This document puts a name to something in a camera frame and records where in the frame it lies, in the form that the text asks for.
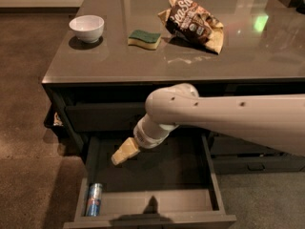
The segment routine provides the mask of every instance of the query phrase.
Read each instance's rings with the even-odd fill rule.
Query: crumpled bag
[[[220,54],[223,46],[223,24],[192,0],[169,0],[172,8],[158,17],[166,29],[195,45]]]

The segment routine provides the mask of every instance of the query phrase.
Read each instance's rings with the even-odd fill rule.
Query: gray countertop
[[[103,17],[104,33],[91,45],[68,31],[43,84],[305,79],[305,15],[277,0],[194,1],[224,24],[220,55],[168,33],[157,17],[168,0],[84,0],[77,16]],[[156,51],[127,45],[136,29],[162,34]]]

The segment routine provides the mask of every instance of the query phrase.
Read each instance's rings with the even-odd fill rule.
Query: green scouring pad
[[[147,50],[155,50],[161,41],[160,33],[135,30],[128,37],[128,45],[135,45]]]

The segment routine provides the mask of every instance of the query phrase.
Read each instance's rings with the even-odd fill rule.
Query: sponge
[[[160,33],[135,30],[128,37],[128,45],[135,45],[147,50],[156,50],[161,41]]]
[[[129,137],[112,156],[112,163],[118,165],[128,158],[136,156],[138,153],[140,153],[139,145],[136,143],[134,138]]]

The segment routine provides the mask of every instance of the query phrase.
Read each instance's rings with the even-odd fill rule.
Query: can
[[[88,192],[86,217],[96,217],[100,213],[102,204],[103,185],[101,183],[94,183],[90,186]]]

